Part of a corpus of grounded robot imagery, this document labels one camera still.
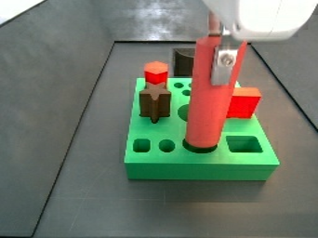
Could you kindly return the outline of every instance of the hole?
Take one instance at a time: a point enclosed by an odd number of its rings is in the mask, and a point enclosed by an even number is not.
[[[177,115],[185,122],[187,122],[187,111],[188,111],[188,104],[183,105],[177,109]]]
[[[239,27],[239,24],[237,24],[237,23],[233,24],[233,31],[235,31],[235,32],[239,32],[239,31],[240,31],[240,27]]]
[[[229,152],[263,152],[256,137],[227,136]]]
[[[163,139],[159,143],[159,149],[161,152],[172,152],[175,149],[173,141],[169,139]]]
[[[189,90],[183,90],[183,95],[189,96],[189,92],[191,92]]]
[[[181,88],[181,87],[184,86],[184,84],[181,84],[181,83],[175,83],[173,86],[175,86],[176,88]]]
[[[148,152],[149,151],[149,140],[136,139],[133,141],[133,151],[135,152]]]

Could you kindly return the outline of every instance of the circular hole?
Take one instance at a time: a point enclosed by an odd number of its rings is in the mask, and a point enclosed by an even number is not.
[[[175,149],[173,141],[169,139],[163,139],[159,143],[159,149],[161,152],[172,152]]]
[[[173,86],[175,86],[176,88],[181,88],[181,87],[184,86],[184,84],[181,84],[181,83],[175,83]]]
[[[183,95],[189,96],[189,90],[183,90]]]
[[[177,115],[185,122],[187,122],[187,111],[188,111],[188,104],[183,105],[177,109]]]

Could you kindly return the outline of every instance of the gray table surface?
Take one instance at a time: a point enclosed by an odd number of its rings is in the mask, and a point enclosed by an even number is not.
[[[318,135],[251,48],[237,81],[280,167],[265,182],[127,180],[133,80],[185,44],[114,44],[34,237],[316,237]]]

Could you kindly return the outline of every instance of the metal bracket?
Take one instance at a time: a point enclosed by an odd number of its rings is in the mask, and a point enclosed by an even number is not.
[[[229,84],[240,43],[232,38],[217,17],[211,12],[208,14],[208,35],[220,35],[220,45],[215,48],[211,65],[211,85],[224,86]]]

